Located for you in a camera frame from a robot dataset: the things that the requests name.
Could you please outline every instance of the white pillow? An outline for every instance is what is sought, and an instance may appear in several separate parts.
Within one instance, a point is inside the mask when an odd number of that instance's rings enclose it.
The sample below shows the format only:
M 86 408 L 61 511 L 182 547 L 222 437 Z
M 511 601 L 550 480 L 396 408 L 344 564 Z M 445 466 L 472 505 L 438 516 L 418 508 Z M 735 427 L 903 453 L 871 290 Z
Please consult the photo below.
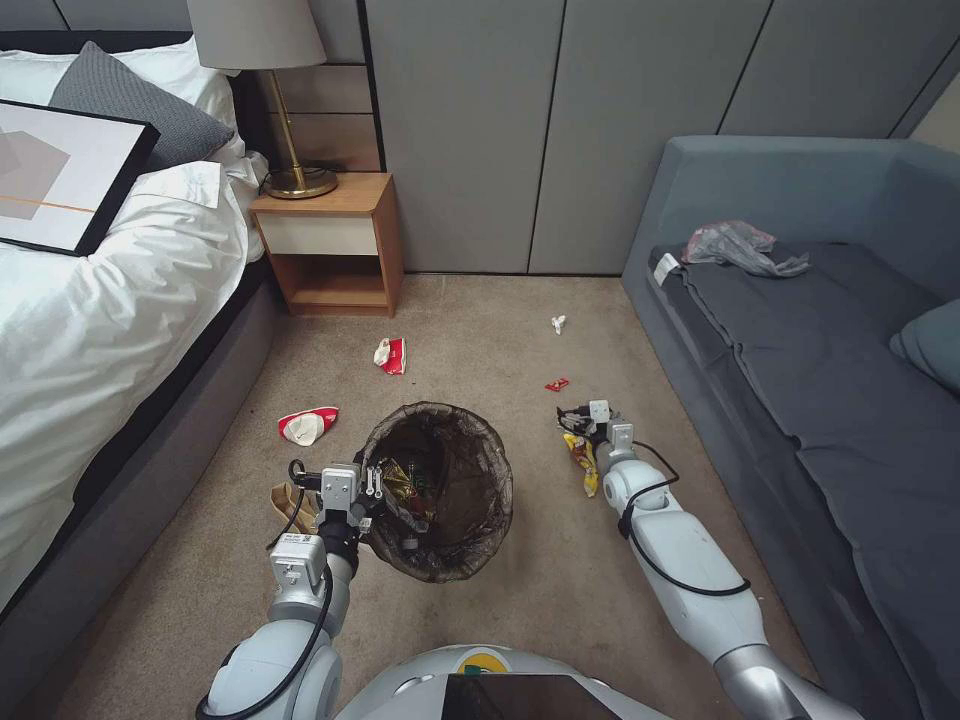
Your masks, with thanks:
M 237 129 L 230 83 L 219 71 L 200 65 L 193 36 L 179 45 L 114 53 L 147 82 L 186 100 L 227 127 Z M 49 105 L 57 83 L 76 55 L 41 55 L 25 50 L 0 52 L 0 97 Z

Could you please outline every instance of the nightstand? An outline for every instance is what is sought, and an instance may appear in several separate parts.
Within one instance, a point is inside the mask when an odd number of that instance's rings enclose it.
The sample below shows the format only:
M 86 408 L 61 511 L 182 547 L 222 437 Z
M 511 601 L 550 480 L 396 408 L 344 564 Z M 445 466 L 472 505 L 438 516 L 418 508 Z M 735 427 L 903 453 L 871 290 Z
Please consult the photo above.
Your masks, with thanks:
M 390 173 L 340 173 L 337 189 L 308 200 L 251 206 L 292 315 L 393 317 L 403 282 Z

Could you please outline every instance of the brass lamp base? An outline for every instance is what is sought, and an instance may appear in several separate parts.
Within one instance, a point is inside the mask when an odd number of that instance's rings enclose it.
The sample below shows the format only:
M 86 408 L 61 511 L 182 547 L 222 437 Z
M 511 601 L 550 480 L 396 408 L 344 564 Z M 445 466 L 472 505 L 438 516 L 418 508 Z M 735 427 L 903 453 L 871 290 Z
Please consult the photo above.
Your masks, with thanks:
M 264 191 L 284 200 L 304 200 L 328 193 L 337 187 L 337 174 L 319 168 L 304 168 L 303 183 L 297 181 L 293 170 L 271 173 L 263 184 Z

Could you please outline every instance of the white duvet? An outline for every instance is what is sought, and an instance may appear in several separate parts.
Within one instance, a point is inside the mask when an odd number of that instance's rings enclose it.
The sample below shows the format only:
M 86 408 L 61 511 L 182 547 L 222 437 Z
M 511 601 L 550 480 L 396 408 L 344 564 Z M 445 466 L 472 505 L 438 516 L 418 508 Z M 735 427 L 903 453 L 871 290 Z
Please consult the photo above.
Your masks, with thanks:
M 236 289 L 256 194 L 242 162 L 140 176 L 88 258 L 0 244 L 0 608 L 94 455 Z

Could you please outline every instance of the gray sofa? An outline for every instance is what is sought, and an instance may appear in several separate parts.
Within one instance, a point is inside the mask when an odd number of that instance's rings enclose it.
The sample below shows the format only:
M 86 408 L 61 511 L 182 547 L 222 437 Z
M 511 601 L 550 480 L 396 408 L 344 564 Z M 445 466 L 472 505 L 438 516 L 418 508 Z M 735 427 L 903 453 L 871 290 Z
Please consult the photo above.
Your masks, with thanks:
M 732 219 L 813 268 L 654 281 Z M 960 296 L 960 157 L 674 138 L 623 284 L 823 684 L 871 719 L 960 717 L 960 401 L 887 347 Z

